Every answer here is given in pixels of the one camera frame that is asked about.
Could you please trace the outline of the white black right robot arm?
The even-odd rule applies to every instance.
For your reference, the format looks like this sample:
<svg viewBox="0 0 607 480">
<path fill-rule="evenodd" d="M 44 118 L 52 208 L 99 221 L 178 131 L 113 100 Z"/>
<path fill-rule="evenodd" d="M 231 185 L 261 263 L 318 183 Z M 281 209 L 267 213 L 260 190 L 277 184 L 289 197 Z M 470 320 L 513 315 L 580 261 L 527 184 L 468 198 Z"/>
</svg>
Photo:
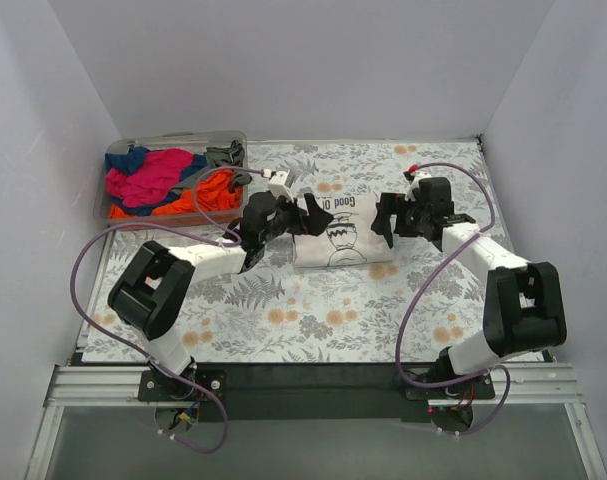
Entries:
<svg viewBox="0 0 607 480">
<path fill-rule="evenodd" d="M 455 210 L 445 177 L 408 171 L 406 193 L 384 193 L 371 229 L 392 243 L 395 237 L 422 238 L 458 261 L 484 286 L 481 329 L 463 342 L 443 349 L 423 374 L 397 368 L 414 388 L 438 389 L 458 397 L 502 361 L 560 346 L 567 325 L 557 269 L 533 263 L 494 241 L 484 227 Z"/>
</svg>

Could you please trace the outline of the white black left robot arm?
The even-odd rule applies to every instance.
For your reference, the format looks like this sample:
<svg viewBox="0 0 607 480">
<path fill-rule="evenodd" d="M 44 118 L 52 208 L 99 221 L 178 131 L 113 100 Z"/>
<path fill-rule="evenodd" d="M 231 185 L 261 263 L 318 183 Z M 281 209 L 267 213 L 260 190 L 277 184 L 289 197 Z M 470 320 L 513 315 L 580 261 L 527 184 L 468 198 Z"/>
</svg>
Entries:
<svg viewBox="0 0 607 480">
<path fill-rule="evenodd" d="M 108 295 L 108 306 L 137 335 L 145 351 L 160 361 L 150 366 L 154 381 L 171 398 L 188 398 L 196 386 L 196 361 L 182 345 L 175 323 L 193 282 L 252 269 L 268 242 L 284 235 L 322 235 L 333 220 L 315 197 L 304 195 L 305 206 L 270 192 L 253 194 L 242 216 L 233 220 L 225 241 L 166 248 L 144 243 Z"/>
</svg>

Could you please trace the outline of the white and green t-shirt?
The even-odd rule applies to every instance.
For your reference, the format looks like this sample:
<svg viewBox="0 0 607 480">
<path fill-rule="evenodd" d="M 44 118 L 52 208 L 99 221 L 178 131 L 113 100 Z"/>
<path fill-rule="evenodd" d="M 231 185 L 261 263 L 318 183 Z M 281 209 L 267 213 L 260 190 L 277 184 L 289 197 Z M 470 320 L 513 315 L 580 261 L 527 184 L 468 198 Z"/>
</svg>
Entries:
<svg viewBox="0 0 607 480">
<path fill-rule="evenodd" d="M 321 197 L 320 206 L 333 219 L 319 236 L 294 237 L 294 266 L 333 268 L 392 261 L 386 240 L 371 229 L 377 200 L 374 193 Z"/>
</svg>

